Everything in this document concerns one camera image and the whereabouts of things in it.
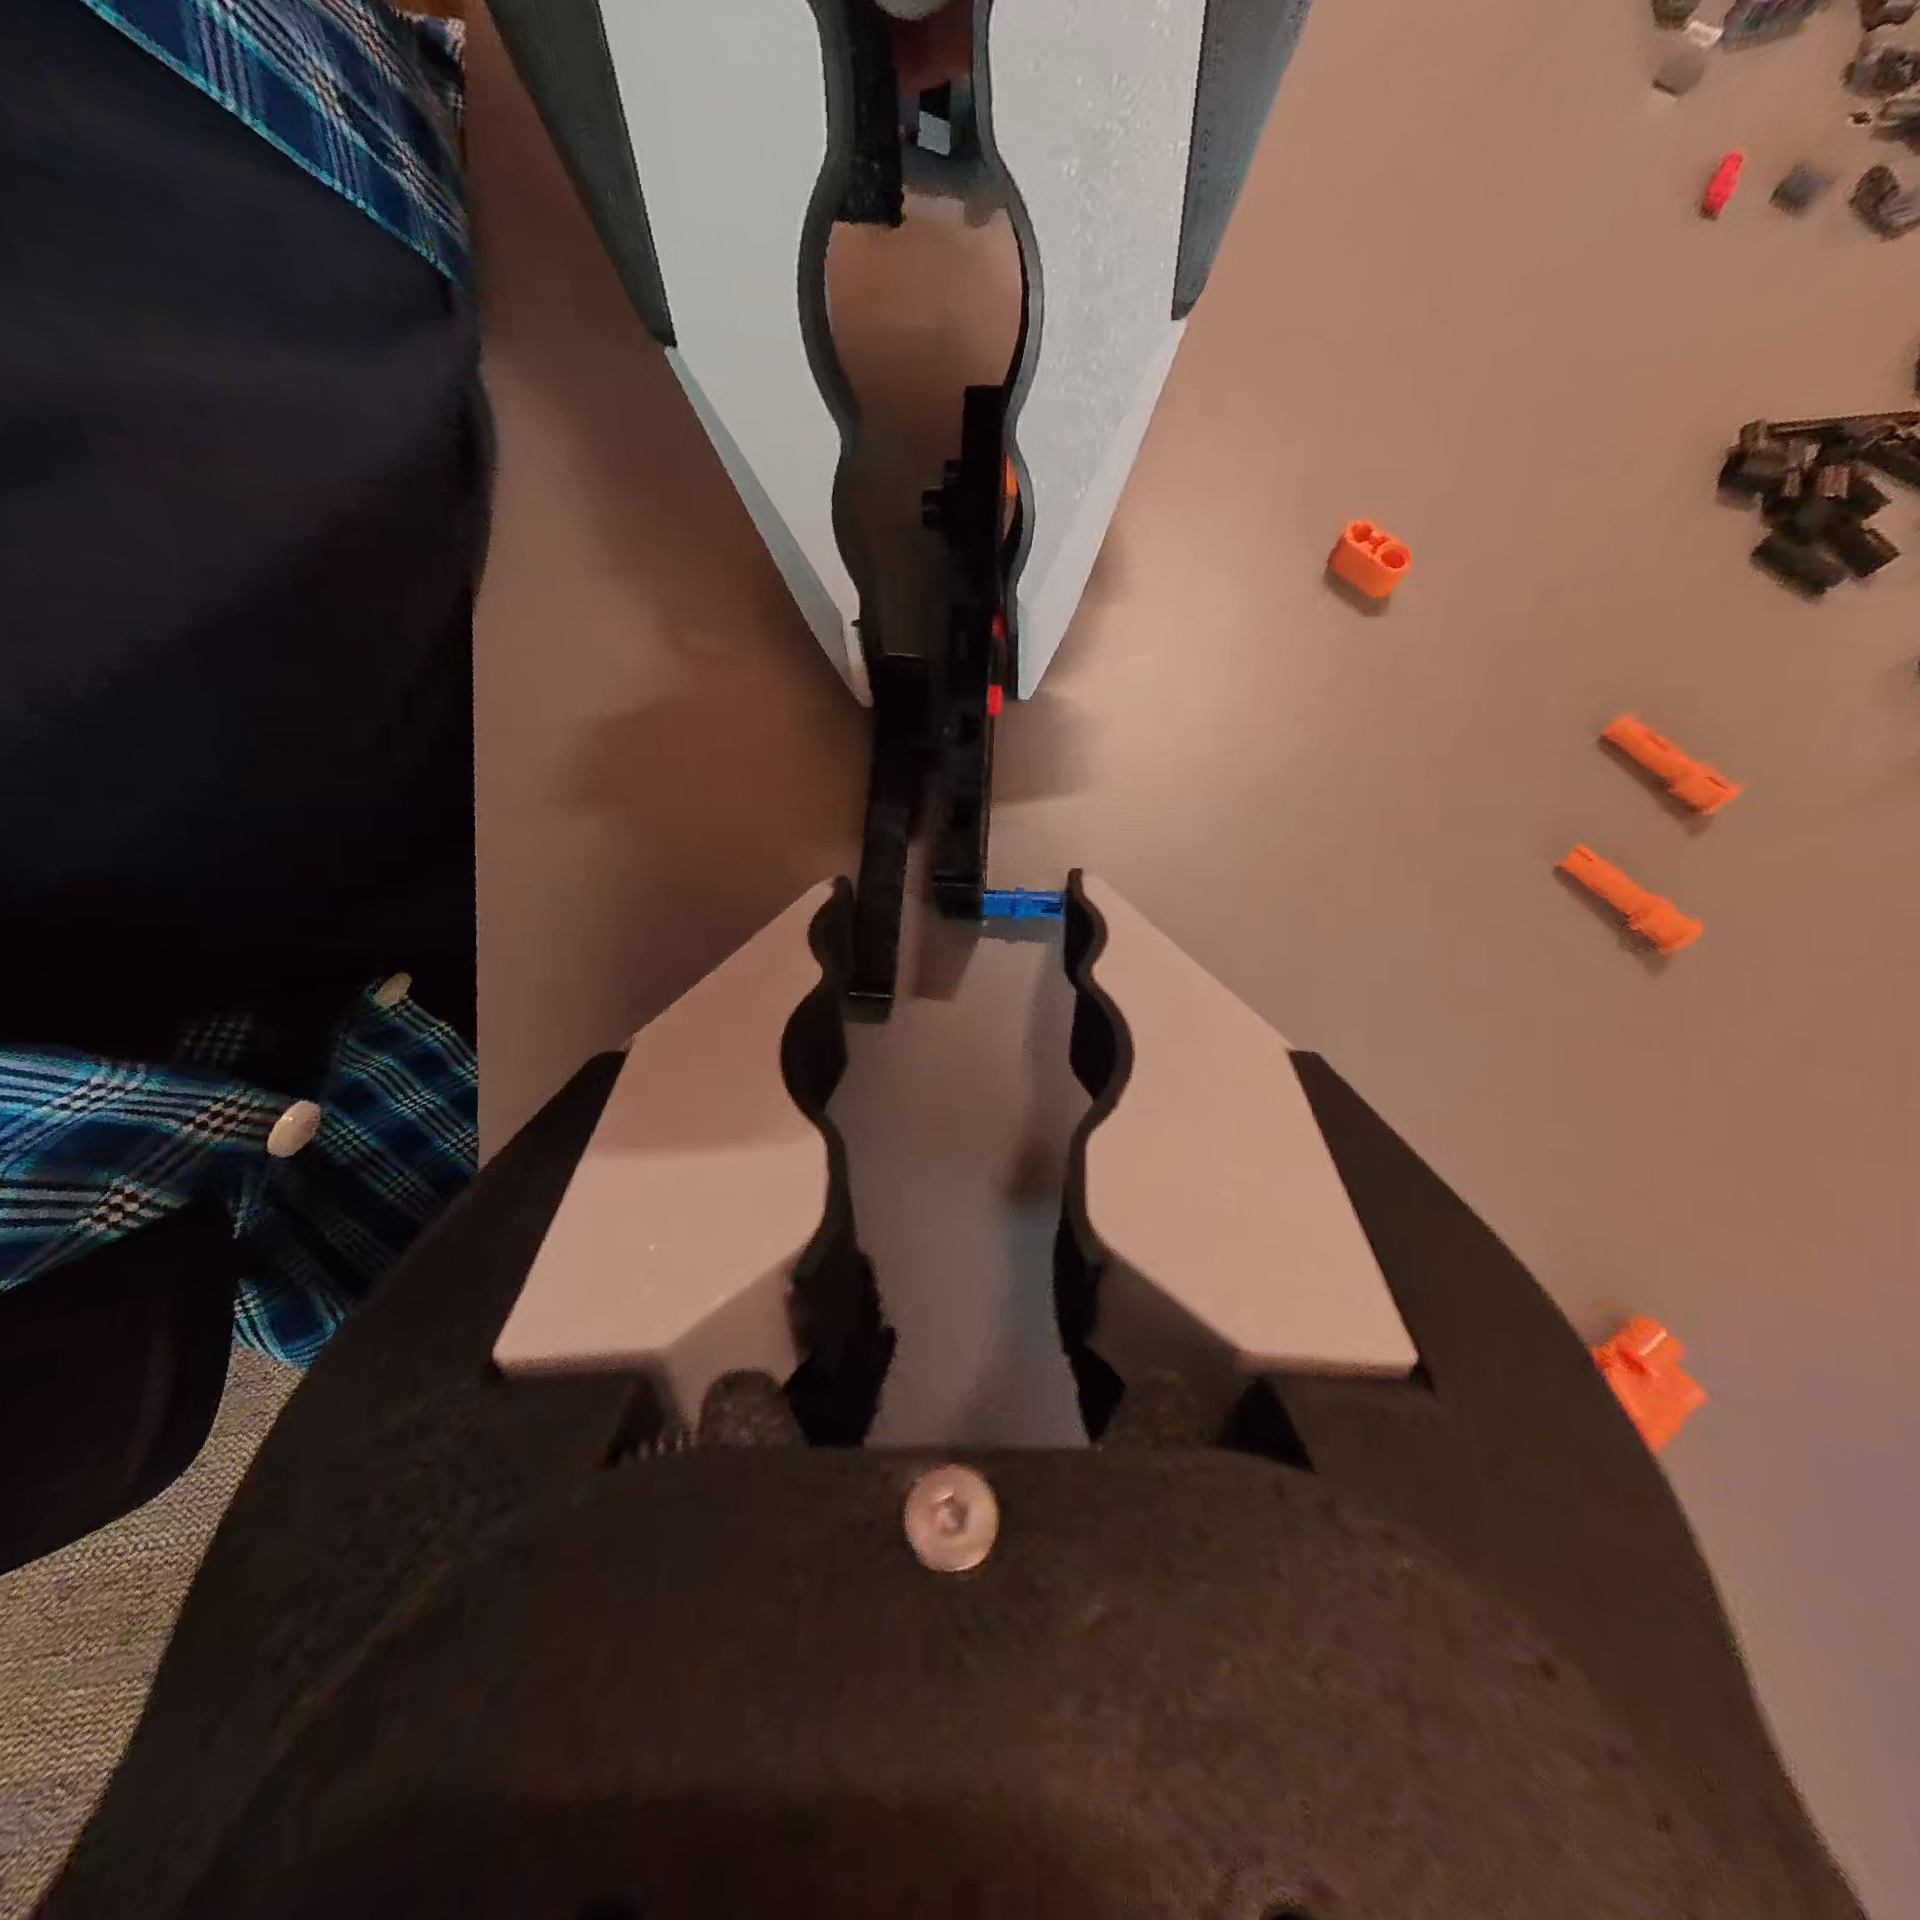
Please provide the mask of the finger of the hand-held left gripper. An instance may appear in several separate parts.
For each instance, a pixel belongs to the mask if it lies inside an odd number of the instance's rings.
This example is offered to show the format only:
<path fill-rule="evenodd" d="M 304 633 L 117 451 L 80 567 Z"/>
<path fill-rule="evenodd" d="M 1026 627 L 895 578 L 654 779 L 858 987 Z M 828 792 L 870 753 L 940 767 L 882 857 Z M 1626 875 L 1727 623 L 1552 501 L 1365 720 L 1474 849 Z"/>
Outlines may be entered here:
<path fill-rule="evenodd" d="M 1183 336 L 1172 287 L 1207 5 L 1000 2 L 975 30 L 983 144 L 1011 191 L 1024 341 L 1016 696 L 1080 607 Z"/>
<path fill-rule="evenodd" d="M 802 2 L 613 2 L 602 16 L 667 366 L 810 633 L 869 705 L 834 517 L 854 406 L 826 299 L 846 38 Z"/>

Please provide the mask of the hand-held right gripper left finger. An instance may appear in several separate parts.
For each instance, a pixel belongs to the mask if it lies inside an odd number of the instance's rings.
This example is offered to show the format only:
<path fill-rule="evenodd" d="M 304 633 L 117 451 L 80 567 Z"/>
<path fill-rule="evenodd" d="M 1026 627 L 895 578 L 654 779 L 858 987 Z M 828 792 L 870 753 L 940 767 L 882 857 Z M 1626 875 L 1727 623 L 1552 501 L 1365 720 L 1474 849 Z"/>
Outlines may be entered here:
<path fill-rule="evenodd" d="M 640 1377 L 703 1398 L 799 1366 L 794 1281 L 826 1223 L 828 1144 L 781 1043 L 826 963 L 820 881 L 630 1037 L 491 1351 L 503 1377 Z"/>

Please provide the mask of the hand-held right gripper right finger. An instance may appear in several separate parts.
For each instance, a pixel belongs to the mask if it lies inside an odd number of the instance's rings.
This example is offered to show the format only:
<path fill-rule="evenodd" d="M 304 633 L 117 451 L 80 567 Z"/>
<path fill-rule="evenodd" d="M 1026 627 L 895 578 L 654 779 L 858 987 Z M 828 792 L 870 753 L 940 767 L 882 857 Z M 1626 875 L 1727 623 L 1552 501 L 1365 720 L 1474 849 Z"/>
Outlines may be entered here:
<path fill-rule="evenodd" d="M 1407 1378 L 1293 1047 L 1103 879 L 1062 899 L 1062 1347 L 1090 1382 Z"/>

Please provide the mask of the short black lego beam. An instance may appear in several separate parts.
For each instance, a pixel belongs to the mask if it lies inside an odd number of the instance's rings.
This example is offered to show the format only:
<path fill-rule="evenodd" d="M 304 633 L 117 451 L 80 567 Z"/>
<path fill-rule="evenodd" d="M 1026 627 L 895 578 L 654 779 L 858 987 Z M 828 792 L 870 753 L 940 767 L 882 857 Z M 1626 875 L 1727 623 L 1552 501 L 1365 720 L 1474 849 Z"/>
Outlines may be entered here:
<path fill-rule="evenodd" d="M 870 778 L 847 935 L 847 1002 L 859 1018 L 882 1023 L 895 1003 L 906 866 L 928 783 L 928 661 L 882 656 L 870 674 L 870 694 Z"/>

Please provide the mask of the long black lego beam assembly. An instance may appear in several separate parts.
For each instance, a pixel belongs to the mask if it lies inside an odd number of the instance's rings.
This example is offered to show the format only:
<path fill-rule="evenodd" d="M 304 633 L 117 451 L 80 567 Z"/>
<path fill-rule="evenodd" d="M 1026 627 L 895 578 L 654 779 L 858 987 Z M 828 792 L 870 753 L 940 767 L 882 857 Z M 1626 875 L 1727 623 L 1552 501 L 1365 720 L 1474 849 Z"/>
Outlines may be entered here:
<path fill-rule="evenodd" d="M 957 451 L 920 497 L 920 522 L 947 555 L 943 637 L 930 666 L 928 894 L 943 919 L 997 928 L 1064 917 L 1061 887 L 989 886 L 997 725 L 1020 666 L 1008 581 L 1024 528 L 1005 403 L 1003 387 L 965 390 Z"/>

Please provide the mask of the orange lego pin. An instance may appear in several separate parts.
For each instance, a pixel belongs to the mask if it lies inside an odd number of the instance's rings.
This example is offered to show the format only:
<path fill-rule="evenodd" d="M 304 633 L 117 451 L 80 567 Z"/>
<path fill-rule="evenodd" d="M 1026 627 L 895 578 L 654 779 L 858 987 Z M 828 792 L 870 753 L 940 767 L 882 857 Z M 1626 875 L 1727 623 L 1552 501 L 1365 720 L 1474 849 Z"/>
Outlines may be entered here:
<path fill-rule="evenodd" d="M 1668 803 L 1698 819 L 1715 817 L 1744 793 L 1736 779 L 1630 711 L 1599 729 L 1599 746 L 1636 768 Z"/>
<path fill-rule="evenodd" d="M 1619 864 L 1583 845 L 1564 853 L 1555 869 L 1583 896 L 1604 906 L 1619 926 L 1653 954 L 1683 954 L 1704 930 L 1701 919 L 1631 881 Z"/>

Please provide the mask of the orange lego T connector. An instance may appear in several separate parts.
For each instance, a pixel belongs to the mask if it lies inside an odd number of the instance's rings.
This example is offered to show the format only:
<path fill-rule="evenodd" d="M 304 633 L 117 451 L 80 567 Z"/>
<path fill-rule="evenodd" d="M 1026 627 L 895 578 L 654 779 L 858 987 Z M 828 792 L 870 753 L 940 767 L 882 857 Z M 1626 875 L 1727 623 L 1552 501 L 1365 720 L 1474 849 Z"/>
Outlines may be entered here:
<path fill-rule="evenodd" d="M 1684 1344 L 1648 1314 L 1622 1319 L 1591 1347 L 1591 1361 L 1654 1457 L 1710 1405 L 1691 1378 Z"/>

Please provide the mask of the pile of black lego pieces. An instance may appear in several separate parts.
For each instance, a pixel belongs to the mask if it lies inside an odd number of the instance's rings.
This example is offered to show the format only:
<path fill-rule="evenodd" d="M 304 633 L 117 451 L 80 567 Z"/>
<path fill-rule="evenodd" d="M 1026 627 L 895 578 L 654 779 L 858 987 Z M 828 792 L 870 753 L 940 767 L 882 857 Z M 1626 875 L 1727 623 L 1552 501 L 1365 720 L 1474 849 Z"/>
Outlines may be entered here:
<path fill-rule="evenodd" d="M 1750 565 L 1804 602 L 1869 584 L 1901 555 L 1882 531 L 1890 493 L 1918 493 L 1918 413 L 1741 423 L 1717 497 L 1760 514 Z"/>

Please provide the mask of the pile of grey lego pieces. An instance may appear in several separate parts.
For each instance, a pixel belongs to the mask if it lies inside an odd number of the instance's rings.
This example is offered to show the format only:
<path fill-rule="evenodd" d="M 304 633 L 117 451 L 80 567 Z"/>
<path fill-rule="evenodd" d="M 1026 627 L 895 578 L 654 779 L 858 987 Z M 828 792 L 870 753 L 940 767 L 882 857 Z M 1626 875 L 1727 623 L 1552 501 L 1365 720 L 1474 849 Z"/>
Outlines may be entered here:
<path fill-rule="evenodd" d="M 1832 202 L 1875 240 L 1915 234 L 1915 2 L 1645 2 L 1648 87 L 1675 106 L 1710 79 L 1781 77 L 1787 50 L 1831 64 L 1831 111 L 1760 195 L 1791 223 Z"/>

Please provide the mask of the blue plaid shirt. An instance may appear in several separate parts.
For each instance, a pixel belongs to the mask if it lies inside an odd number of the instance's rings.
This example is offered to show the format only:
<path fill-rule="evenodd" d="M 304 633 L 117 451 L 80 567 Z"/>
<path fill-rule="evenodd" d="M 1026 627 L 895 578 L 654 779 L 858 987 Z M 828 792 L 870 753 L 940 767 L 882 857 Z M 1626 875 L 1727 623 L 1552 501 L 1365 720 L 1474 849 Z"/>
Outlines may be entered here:
<path fill-rule="evenodd" d="M 155 1056 L 4 1043 L 4 1290 L 203 1199 L 232 1336 L 309 1366 L 467 1186 L 475 1043 L 407 975 L 326 1025 L 206 1015 Z"/>

